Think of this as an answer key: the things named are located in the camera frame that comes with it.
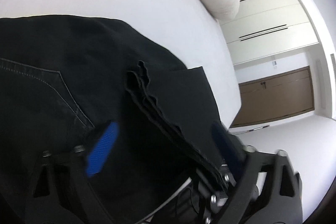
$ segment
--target wooden cabinet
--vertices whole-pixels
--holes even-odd
[[[236,18],[221,28],[233,64],[318,43],[298,0],[241,0]]]
[[[314,110],[309,67],[239,84],[241,109],[232,127],[285,119]]]

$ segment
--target metal bolt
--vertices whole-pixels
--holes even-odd
[[[250,152],[250,153],[254,153],[256,150],[256,148],[254,146],[251,145],[244,145],[244,150],[246,152]]]
[[[83,152],[85,150],[84,146],[83,145],[77,145],[75,146],[75,148],[73,149],[75,153],[78,153],[78,152]]]
[[[288,156],[288,154],[285,150],[279,150],[278,155],[281,156],[281,157],[287,157]]]
[[[43,151],[42,157],[49,157],[49,156],[51,156],[51,153],[49,152],[49,150]]]
[[[211,196],[211,203],[216,203],[216,201],[217,201],[216,195],[212,195]]]

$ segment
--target black fabric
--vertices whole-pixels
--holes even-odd
[[[69,151],[94,126],[118,120],[124,77],[138,60],[185,69],[119,20],[4,18],[0,30],[0,190],[14,199],[25,196],[42,151]]]
[[[22,217],[37,156],[92,147],[107,121],[120,133],[89,182],[117,223],[151,213],[188,168],[204,166],[221,184],[210,139],[219,115],[202,69],[186,70],[119,20],[0,19],[0,30],[0,191]]]

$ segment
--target contrast stitching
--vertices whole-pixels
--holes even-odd
[[[94,128],[95,126],[93,125],[93,123],[91,122],[91,120],[83,113],[82,109],[79,107],[79,105],[77,104],[77,102],[75,101],[75,99],[72,97],[72,94],[70,92],[70,90],[68,89],[68,86],[66,85],[63,77],[62,77],[62,74],[60,71],[57,71],[57,70],[50,70],[50,69],[42,69],[42,68],[38,68],[38,67],[34,67],[34,66],[31,66],[31,65],[27,65],[27,64],[23,64],[23,63],[19,63],[19,62],[16,62],[16,61],[12,61],[12,60],[8,60],[8,59],[5,59],[5,58],[0,58],[0,60],[3,60],[5,62],[10,62],[10,63],[13,63],[13,64],[17,64],[17,65],[20,65],[20,66],[24,66],[24,67],[29,67],[29,68],[32,68],[32,69],[37,69],[37,70],[41,70],[41,71],[47,71],[47,72],[53,72],[53,73],[57,73],[59,75],[59,77],[61,78],[63,84],[65,85],[69,95],[71,96],[73,102],[75,103],[76,107],[78,108],[78,110],[83,114],[83,116],[90,122],[90,124],[92,125],[92,127]]]
[[[90,124],[91,124],[91,125],[93,126],[93,128],[94,128],[95,126],[93,125],[93,123],[92,123],[92,122],[90,121],[90,119],[83,113],[82,109],[79,107],[79,105],[77,104],[77,102],[75,101],[75,99],[72,97],[72,94],[71,94],[70,90],[68,89],[68,86],[66,85],[65,81],[63,80],[63,77],[62,77],[61,72],[58,71],[58,75],[59,75],[59,77],[61,77],[61,80],[62,80],[62,82],[63,82],[65,88],[67,89],[67,91],[68,91],[68,93],[70,94],[70,96],[71,96],[73,102],[75,103],[75,105],[76,105],[76,107],[77,107],[77,111],[79,110],[79,111],[83,114],[83,116],[90,122]]]
[[[69,104],[63,99],[63,97],[58,93],[58,91],[57,91],[53,86],[51,86],[50,84],[48,84],[47,82],[43,81],[42,79],[40,79],[40,78],[38,78],[38,77],[36,77],[36,76],[29,75],[29,74],[26,74],[26,73],[24,73],[24,72],[20,72],[20,71],[18,71],[18,70],[13,70],[13,69],[4,67],[4,66],[2,66],[2,65],[1,65],[0,68],[2,68],[2,69],[4,69],[4,70],[10,70],[10,71],[15,72],[15,73],[17,73],[17,74],[21,74],[21,75],[25,75],[25,76],[29,76],[29,77],[35,78],[35,79],[37,79],[37,80],[40,80],[42,83],[45,83],[46,85],[48,85],[50,88],[52,88],[54,91],[56,91],[56,93],[62,98],[62,100],[63,100],[63,101],[67,104],[67,106],[72,110],[72,112],[75,114],[75,116],[78,118],[78,120],[80,120],[80,122],[86,127],[86,125],[85,125],[85,124],[82,122],[82,120],[77,116],[77,114],[76,114],[75,111],[71,108],[71,106],[69,106]]]

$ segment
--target brown cabinet door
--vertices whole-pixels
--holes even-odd
[[[232,127],[276,121],[314,110],[309,67],[242,83]]]

